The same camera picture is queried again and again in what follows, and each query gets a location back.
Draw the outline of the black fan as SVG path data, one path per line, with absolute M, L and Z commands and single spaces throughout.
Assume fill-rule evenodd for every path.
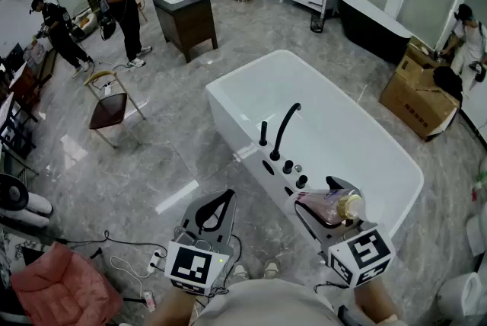
M 0 173 L 0 208 L 7 211 L 21 211 L 29 201 L 24 183 L 10 174 Z

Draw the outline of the wooden chair with brown seat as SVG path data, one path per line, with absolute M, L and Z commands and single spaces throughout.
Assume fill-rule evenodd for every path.
M 94 83 L 101 78 L 111 76 L 112 82 L 115 82 L 121 88 L 120 93 L 109 94 L 101 97 L 94 89 Z M 95 72 L 84 83 L 84 86 L 89 89 L 93 96 L 97 99 L 91 119 L 88 124 L 88 129 L 95 132 L 107 145 L 112 149 L 116 149 L 117 145 L 112 143 L 102 132 L 102 129 L 112 126 L 122 126 L 126 118 L 127 103 L 130 102 L 135 108 L 136 112 L 143 120 L 147 117 L 142 113 L 140 106 L 132 98 L 132 95 L 127 91 L 126 86 L 121 82 L 119 76 L 115 71 L 102 70 Z

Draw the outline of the white rolled towels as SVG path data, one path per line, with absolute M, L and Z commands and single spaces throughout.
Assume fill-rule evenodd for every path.
M 53 213 L 53 205 L 45 197 L 29 193 L 27 206 L 22 212 L 24 213 L 24 222 L 43 229 L 49 224 L 49 217 Z

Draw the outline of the black backpack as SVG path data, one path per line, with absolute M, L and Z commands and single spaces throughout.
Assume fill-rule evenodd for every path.
M 433 72 L 434 83 L 454 97 L 460 104 L 463 102 L 462 79 L 451 67 L 438 66 Z

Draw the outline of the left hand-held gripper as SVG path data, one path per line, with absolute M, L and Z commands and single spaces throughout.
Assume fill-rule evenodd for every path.
M 167 246 L 164 275 L 174 287 L 196 296 L 211 294 L 233 255 L 229 242 L 236 206 L 231 189 L 206 194 L 188 205 Z

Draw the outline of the person's left forearm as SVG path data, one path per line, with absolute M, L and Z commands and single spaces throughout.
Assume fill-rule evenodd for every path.
M 195 304 L 196 296 L 171 287 L 145 320 L 145 326 L 189 326 Z

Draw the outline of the large cardboard box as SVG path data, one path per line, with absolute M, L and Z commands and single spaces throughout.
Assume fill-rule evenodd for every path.
M 433 72 L 438 66 L 450 64 L 412 37 L 380 96 L 380 103 L 425 141 L 443 133 L 461 108 L 434 83 Z

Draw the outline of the black mesh waste basket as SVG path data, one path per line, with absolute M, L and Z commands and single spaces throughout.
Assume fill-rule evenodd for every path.
M 310 19 L 310 30 L 314 33 L 322 33 L 325 17 L 321 13 L 312 14 Z

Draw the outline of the pink cushion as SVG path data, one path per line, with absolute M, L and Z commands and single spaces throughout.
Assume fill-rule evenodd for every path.
M 90 260 L 58 242 L 10 282 L 34 326 L 105 326 L 123 305 Z

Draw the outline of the white toilet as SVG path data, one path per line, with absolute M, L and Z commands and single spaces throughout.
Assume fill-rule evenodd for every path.
M 450 320 L 487 315 L 487 270 L 447 280 L 437 294 L 439 312 Z

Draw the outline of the clear bottle with beige cap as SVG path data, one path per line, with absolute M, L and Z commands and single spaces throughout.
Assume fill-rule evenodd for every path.
M 300 192 L 293 204 L 330 228 L 365 217 L 365 201 L 353 188 Z

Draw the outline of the person's right forearm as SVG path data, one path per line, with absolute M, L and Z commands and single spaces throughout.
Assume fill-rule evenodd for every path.
M 354 288 L 355 303 L 375 324 L 399 320 L 399 311 L 390 298 L 381 278 Z

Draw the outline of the person's right shoe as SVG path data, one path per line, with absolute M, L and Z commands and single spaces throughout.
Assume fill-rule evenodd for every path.
M 280 266 L 276 259 L 269 259 L 264 265 L 263 279 L 276 278 L 280 274 Z

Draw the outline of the white bathtub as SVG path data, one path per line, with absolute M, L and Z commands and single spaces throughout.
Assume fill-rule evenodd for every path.
M 334 176 L 357 187 L 366 215 L 394 235 L 419 195 L 424 176 L 399 143 L 346 93 L 304 60 L 276 50 L 230 72 L 206 87 L 218 132 L 256 181 L 283 207 L 296 180 L 323 190 Z M 295 103 L 280 146 L 269 157 L 286 113 Z M 266 121 L 267 145 L 259 144 Z M 287 160 L 302 171 L 285 174 Z

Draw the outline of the dark wooden vanity cabinet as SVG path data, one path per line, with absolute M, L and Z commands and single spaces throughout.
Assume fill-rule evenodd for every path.
M 210 0 L 152 0 L 167 43 L 172 43 L 191 62 L 189 51 L 210 40 L 218 48 Z

